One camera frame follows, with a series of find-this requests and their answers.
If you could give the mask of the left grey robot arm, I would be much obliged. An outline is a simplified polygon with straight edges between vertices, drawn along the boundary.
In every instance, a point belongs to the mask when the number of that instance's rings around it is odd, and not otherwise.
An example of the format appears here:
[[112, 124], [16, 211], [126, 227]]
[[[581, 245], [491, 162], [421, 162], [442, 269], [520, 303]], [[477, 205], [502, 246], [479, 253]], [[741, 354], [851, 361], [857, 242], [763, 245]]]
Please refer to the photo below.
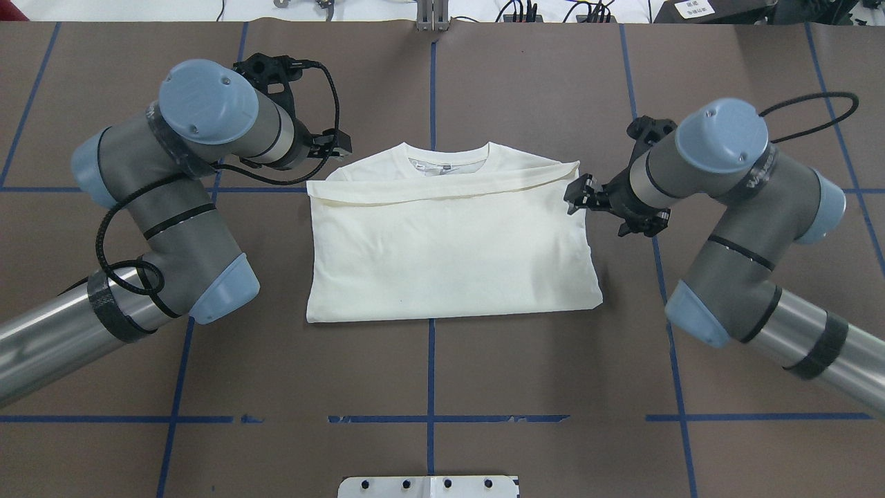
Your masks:
[[260, 284], [203, 179], [257, 174], [351, 154], [340, 98], [319, 61], [253, 54], [227, 68], [189, 59], [158, 99], [73, 152], [79, 188], [106, 208], [97, 270], [2, 324], [2, 405], [31, 395], [181, 316], [209, 324], [254, 299]]

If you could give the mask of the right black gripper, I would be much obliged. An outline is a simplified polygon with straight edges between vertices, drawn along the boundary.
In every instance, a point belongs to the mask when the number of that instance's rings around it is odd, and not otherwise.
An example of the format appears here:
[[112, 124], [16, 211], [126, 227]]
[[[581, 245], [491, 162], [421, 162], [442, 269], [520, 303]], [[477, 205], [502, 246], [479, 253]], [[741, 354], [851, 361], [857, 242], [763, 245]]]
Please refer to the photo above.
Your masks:
[[579, 210], [609, 212], [622, 219], [617, 230], [619, 237], [642, 234], [653, 239], [666, 230], [670, 209], [651, 207], [649, 202], [642, 201], [638, 195], [638, 182], [631, 180], [631, 173], [634, 166], [638, 166], [639, 173], [645, 173], [644, 159], [648, 152], [676, 127], [677, 124], [667, 118], [642, 116], [633, 119], [626, 127], [626, 135], [633, 140], [628, 167], [601, 186], [595, 185], [592, 174], [582, 174], [569, 183], [563, 195], [567, 214], [573, 215]]

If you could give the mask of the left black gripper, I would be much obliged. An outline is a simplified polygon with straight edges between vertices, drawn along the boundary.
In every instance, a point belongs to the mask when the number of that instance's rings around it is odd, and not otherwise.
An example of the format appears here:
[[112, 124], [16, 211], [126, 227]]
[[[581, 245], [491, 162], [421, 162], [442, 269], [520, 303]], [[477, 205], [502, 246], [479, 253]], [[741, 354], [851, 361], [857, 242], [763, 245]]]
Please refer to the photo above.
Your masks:
[[[330, 158], [339, 160], [352, 154], [351, 137], [340, 129], [340, 99], [328, 67], [310, 59], [294, 59], [288, 55], [271, 57], [254, 53], [246, 60], [237, 61], [232, 69], [243, 76], [257, 92], [278, 108], [278, 134], [274, 145], [262, 154], [243, 157], [241, 164], [256, 170], [269, 167], [277, 171], [291, 170], [305, 160], [320, 160], [314, 167], [320, 170]], [[334, 126], [322, 133], [311, 133], [296, 114], [296, 98], [291, 82], [301, 79], [305, 70], [322, 71], [328, 81], [334, 101]]]

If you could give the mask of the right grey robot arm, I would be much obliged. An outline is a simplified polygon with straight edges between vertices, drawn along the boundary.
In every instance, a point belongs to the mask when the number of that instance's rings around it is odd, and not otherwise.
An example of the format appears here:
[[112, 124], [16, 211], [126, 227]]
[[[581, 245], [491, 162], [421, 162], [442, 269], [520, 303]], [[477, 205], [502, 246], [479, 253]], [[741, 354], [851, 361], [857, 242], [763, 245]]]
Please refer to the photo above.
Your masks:
[[636, 118], [628, 167], [609, 183], [569, 183], [569, 214], [610, 212], [619, 236], [666, 229], [671, 208], [704, 194], [725, 208], [666, 305], [670, 324], [713, 347], [748, 344], [784, 371], [883, 416], [883, 341], [772, 283], [790, 246], [819, 242], [844, 217], [843, 189], [770, 138], [764, 111], [737, 98], [681, 123]]

